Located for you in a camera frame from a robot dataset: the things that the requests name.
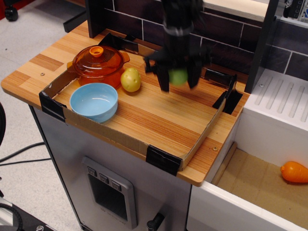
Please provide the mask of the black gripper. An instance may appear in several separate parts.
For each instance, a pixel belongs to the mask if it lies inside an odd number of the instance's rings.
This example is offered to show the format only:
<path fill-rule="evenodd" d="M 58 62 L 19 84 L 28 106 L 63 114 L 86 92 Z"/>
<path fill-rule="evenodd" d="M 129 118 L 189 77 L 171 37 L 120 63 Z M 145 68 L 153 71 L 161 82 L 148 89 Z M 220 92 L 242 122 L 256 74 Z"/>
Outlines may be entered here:
<path fill-rule="evenodd" d="M 209 47 L 190 44 L 191 31 L 189 28 L 185 30 L 165 28 L 163 47 L 144 58 L 145 71 L 156 73 L 160 89 L 164 92 L 169 92 L 169 73 L 166 68 L 187 67 L 187 82 L 192 89 L 198 84 L 202 66 L 212 61 Z"/>

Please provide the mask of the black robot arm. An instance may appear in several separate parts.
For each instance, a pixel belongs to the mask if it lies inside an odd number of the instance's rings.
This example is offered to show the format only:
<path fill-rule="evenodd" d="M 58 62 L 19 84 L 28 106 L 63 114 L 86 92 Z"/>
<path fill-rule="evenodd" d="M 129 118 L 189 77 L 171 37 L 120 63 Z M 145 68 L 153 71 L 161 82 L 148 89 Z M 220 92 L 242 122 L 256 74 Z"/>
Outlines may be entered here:
<path fill-rule="evenodd" d="M 207 46 L 190 44 L 193 22 L 200 20 L 203 1 L 201 0 L 163 0 L 164 44 L 163 47 L 144 58 L 147 73 L 156 74 L 162 91 L 168 92 L 171 76 L 179 71 L 187 74 L 189 87 L 197 86 L 202 68 L 211 62 Z"/>

